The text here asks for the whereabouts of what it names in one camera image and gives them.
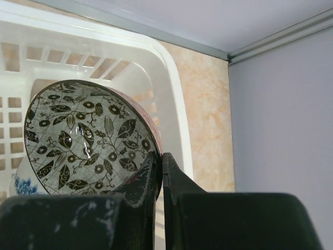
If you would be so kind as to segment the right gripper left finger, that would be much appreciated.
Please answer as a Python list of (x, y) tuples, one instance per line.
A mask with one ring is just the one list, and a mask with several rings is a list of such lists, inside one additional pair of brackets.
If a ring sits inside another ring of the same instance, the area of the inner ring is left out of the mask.
[(153, 249), (158, 159), (109, 194), (20, 195), (1, 205), (1, 249)]

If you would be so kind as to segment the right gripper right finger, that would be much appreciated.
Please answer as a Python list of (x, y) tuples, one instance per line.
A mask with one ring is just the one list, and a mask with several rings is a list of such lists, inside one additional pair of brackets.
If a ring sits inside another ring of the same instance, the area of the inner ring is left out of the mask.
[(322, 249), (294, 195), (207, 192), (172, 154), (162, 164), (167, 249)]

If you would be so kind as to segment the black leaf pink bowl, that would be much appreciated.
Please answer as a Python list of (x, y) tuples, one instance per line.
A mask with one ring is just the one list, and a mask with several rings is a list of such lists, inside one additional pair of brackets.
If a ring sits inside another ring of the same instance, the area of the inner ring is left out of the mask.
[(24, 121), (25, 150), (50, 195), (109, 194), (161, 155), (159, 133), (124, 94), (83, 80), (40, 90)]

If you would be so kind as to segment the white plastic dish rack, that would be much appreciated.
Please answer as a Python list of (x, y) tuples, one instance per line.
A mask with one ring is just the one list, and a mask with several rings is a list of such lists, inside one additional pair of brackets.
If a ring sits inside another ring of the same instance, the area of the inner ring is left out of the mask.
[(60, 80), (116, 89), (151, 116), (166, 152), (194, 176), (183, 92), (175, 62), (156, 40), (1, 1), (1, 199), (24, 157), (31, 99)]

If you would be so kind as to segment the blue flower white bowl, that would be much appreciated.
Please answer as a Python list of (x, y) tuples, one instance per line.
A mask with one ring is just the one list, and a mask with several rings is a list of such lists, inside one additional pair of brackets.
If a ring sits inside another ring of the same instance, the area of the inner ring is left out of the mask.
[(9, 185), (9, 196), (48, 195), (32, 169), (28, 157), (24, 157)]

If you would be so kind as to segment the aluminium frame rail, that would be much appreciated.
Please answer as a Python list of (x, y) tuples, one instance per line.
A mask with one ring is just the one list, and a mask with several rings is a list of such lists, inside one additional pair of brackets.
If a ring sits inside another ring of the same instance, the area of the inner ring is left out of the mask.
[(236, 64), (332, 28), (332, 1), (43, 1)]

